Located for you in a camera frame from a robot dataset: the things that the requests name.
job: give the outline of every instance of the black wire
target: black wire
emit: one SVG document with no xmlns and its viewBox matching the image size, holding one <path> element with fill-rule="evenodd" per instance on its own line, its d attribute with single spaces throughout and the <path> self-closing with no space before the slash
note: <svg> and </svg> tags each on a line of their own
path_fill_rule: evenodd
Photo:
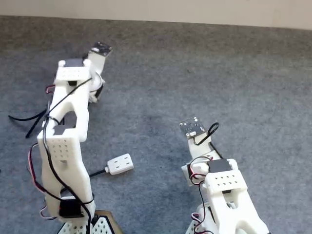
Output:
<svg viewBox="0 0 312 234">
<path fill-rule="evenodd" d="M 58 125 L 60 124 L 60 122 L 56 118 L 52 116 L 47 116 L 47 117 L 50 118 L 51 120 L 54 120 Z"/>
<path fill-rule="evenodd" d="M 83 83 L 79 84 L 78 86 L 76 86 L 72 91 L 70 91 L 64 98 L 62 98 L 53 108 L 51 108 L 49 110 L 48 109 L 48 112 L 46 114 L 46 118 L 45 118 L 45 123 L 44 123 L 44 126 L 43 126 L 43 145 L 44 145 L 44 148 L 46 150 L 46 153 L 47 153 L 47 156 L 48 156 L 48 162 L 49 162 L 49 166 L 50 166 L 50 169 L 53 173 L 53 175 L 55 176 L 55 178 L 59 181 L 59 183 L 64 186 L 64 188 L 66 188 L 74 197 L 75 199 L 77 199 L 80 203 L 81 203 L 81 206 L 83 207 L 83 209 L 86 211 L 86 213 L 88 214 L 88 224 L 87 224 L 87 232 L 86 234 L 90 234 L 90 225 L 91 225 L 91 214 L 88 210 L 88 208 L 86 207 L 86 205 L 82 202 L 82 200 L 77 196 L 77 194 L 72 190 L 71 187 L 69 187 L 60 177 L 59 175 L 57 174 L 57 172 L 55 171 L 54 169 L 54 166 L 53 166 L 53 162 L 52 162 L 52 158 L 51 158 L 51 154 L 50 154 L 50 150 L 49 150 L 49 147 L 48 147 L 48 144 L 47 144 L 47 139 L 46 139 L 46 129 L 47 129 L 47 125 L 48 125 L 48 122 L 49 122 L 49 114 L 51 113 L 51 111 L 53 111 L 60 103 L 62 103 L 67 97 L 69 97 L 74 91 L 76 91 L 79 87 L 81 87 L 82 85 L 84 85 L 85 83 L 87 83 L 88 81 L 90 81 L 92 78 L 89 78 L 87 79 L 86 81 L 84 81 Z"/>
<path fill-rule="evenodd" d="M 77 85 L 72 91 L 70 91 L 65 97 L 63 97 L 61 99 L 61 101 L 59 101 L 51 110 L 48 111 L 47 115 L 49 115 L 51 113 L 51 111 L 53 111 L 62 101 L 64 101 L 68 96 L 70 96 L 74 91 L 77 90 L 77 88 L 79 88 L 80 86 L 84 85 L 85 83 L 89 82 L 90 80 L 92 80 L 92 78 L 87 79 L 86 81 L 84 81 L 83 83 Z"/>
<path fill-rule="evenodd" d="M 13 116 L 9 116 L 9 118 L 13 119 L 13 120 L 17 120 L 17 121 L 30 121 L 32 119 L 35 119 L 35 118 L 38 118 L 39 116 L 41 115 L 44 115 L 44 113 L 46 113 L 46 109 L 41 111 L 39 114 L 36 114 L 35 116 L 32 116 L 32 117 L 29 117 L 29 118 L 16 118 L 16 117 L 13 117 Z"/>
<path fill-rule="evenodd" d="M 216 149 L 216 147 L 213 145 L 213 142 L 212 141 L 210 141 L 209 143 L 209 146 L 214 150 L 214 151 L 216 151 L 216 153 L 219 155 L 219 157 L 221 158 L 221 159 L 223 159 L 224 157 L 222 156 L 222 154 L 220 154 L 220 152 Z"/>
<path fill-rule="evenodd" d="M 202 232 L 197 232 L 197 231 L 196 231 L 196 228 L 199 227 L 199 226 L 205 221 L 205 218 L 206 218 L 206 209 L 205 209 L 204 197 L 203 197 L 203 194 L 201 193 L 201 189 L 200 189 L 200 185 L 201 185 L 203 182 L 204 182 L 204 180 L 201 181 L 201 182 L 199 183 L 198 189 L 199 189 L 199 194 L 200 194 L 201 202 L 202 202 L 202 204 L 203 204 L 204 218 L 203 218 L 203 220 L 202 220 L 200 223 L 198 223 L 198 224 L 195 226 L 195 228 L 194 228 L 194 233 L 195 233 L 195 234 L 204 234 L 204 233 L 211 233 L 211 234 L 214 234 L 212 231 L 208 231 L 208 230 L 205 230 L 205 231 L 202 231 Z"/>
<path fill-rule="evenodd" d="M 207 132 L 207 135 L 199 143 L 196 143 L 195 137 L 193 137 L 194 144 L 195 145 L 201 145 L 205 140 L 207 140 L 218 129 L 218 127 L 219 127 L 218 122 L 215 122 L 213 125 L 211 125 L 208 132 Z"/>
<path fill-rule="evenodd" d="M 89 177 L 92 178 L 92 177 L 95 177 L 95 176 L 97 176 L 97 175 L 99 175 L 99 174 L 101 174 L 101 173 L 104 173 L 104 172 L 106 172 L 105 169 L 104 169 L 104 170 L 97 171 L 97 172 L 94 172 L 94 173 L 92 173 L 92 174 L 89 174 Z"/>
<path fill-rule="evenodd" d="M 36 121 L 34 122 L 34 124 L 31 126 L 31 128 L 29 129 L 29 131 L 27 132 L 25 138 L 29 138 L 30 134 L 32 133 L 32 131 L 34 130 L 34 128 L 36 127 L 36 125 L 38 124 L 38 122 L 40 121 L 40 119 L 44 116 L 44 114 L 46 113 L 46 109 L 41 111 L 39 114 L 36 114 L 35 116 L 29 117 L 29 118 L 16 118 L 13 116 L 9 116 L 10 119 L 16 120 L 16 121 L 30 121 L 33 119 L 36 119 Z"/>
</svg>

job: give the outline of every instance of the white power strip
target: white power strip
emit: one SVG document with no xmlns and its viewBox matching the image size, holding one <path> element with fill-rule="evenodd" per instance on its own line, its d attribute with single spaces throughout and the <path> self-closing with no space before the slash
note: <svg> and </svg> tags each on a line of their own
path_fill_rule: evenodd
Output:
<svg viewBox="0 0 312 234">
<path fill-rule="evenodd" d="M 105 167 L 105 171 L 109 172 L 111 175 L 116 175 L 131 170 L 133 167 L 130 154 L 125 154 L 109 160 L 107 162 L 107 167 Z"/>
</svg>

